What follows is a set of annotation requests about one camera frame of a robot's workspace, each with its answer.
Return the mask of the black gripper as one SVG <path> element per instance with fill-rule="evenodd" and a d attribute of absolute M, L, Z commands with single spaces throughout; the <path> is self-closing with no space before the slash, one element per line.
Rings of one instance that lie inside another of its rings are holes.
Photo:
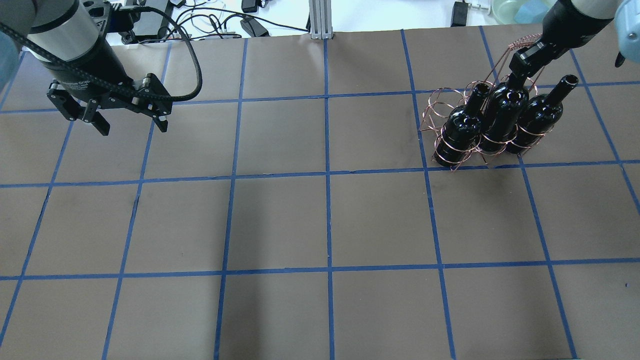
<path fill-rule="evenodd" d="M 567 50 L 589 43 L 614 16 L 614 0 L 557 0 L 542 19 L 541 41 L 512 55 L 510 73 L 518 78 L 534 76 Z"/>

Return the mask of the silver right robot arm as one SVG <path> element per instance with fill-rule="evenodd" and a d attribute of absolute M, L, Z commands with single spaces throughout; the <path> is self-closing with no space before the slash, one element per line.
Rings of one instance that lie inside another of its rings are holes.
<path fill-rule="evenodd" d="M 557 0 L 542 19 L 541 63 L 546 66 L 568 50 L 585 46 L 610 23 L 617 34 L 615 66 L 619 68 L 626 60 L 638 63 L 637 0 Z"/>

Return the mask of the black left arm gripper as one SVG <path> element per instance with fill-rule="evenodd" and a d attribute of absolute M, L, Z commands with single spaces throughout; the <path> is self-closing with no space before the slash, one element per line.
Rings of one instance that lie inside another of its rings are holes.
<path fill-rule="evenodd" d="M 34 56 L 52 74 L 46 96 L 66 120 L 81 120 L 106 137 L 110 124 L 99 111 L 126 109 L 150 117 L 161 133 L 169 129 L 173 100 L 150 98 L 169 95 L 160 78 L 154 73 L 138 80 L 128 76 L 104 38 L 96 39 L 84 54 L 59 63 L 37 52 Z"/>

